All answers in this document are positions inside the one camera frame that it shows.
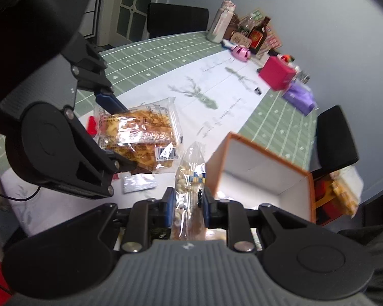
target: brown glass bottle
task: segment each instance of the brown glass bottle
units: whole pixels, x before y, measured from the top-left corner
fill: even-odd
[[[249,46],[249,50],[254,55],[258,53],[262,44],[267,38],[267,25],[270,20],[271,19],[269,17],[265,17],[262,23],[253,28],[248,36],[252,40],[252,43]]]

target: table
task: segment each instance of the table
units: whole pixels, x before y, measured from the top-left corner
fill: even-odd
[[[261,144],[287,161],[307,170],[316,129],[316,112],[303,116],[269,89],[258,77],[257,66],[235,60],[221,45],[207,41],[204,32],[177,34],[133,43],[102,52],[106,74],[117,97],[127,106],[176,97],[185,146],[206,144],[205,159],[229,131]],[[259,87],[261,95],[254,93]],[[95,97],[77,91],[75,114],[86,123]],[[10,169],[0,136],[0,176],[6,194],[26,197],[36,186]],[[160,198],[174,183],[173,174],[158,174],[153,190],[122,195],[113,182],[113,198],[91,201],[42,189],[39,197],[13,203],[15,214],[30,235],[68,220],[104,202],[130,207],[145,197]]]

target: black chair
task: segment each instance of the black chair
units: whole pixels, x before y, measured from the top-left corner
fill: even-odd
[[[150,3],[147,8],[147,31],[150,38],[207,30],[209,11],[204,8]]]
[[[316,136],[321,168],[312,172],[315,180],[358,162],[356,145],[340,106],[318,116]]]

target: white wall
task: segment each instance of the white wall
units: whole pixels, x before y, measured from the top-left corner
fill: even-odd
[[[321,111],[342,106],[360,154],[363,200],[383,190],[383,0],[234,0],[245,15],[260,7],[311,75]],[[204,7],[210,22],[222,0],[170,0]]]

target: purple tissue pack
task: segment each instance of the purple tissue pack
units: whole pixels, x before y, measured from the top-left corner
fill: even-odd
[[[312,91],[299,81],[291,82],[290,87],[282,97],[305,116],[318,107]]]

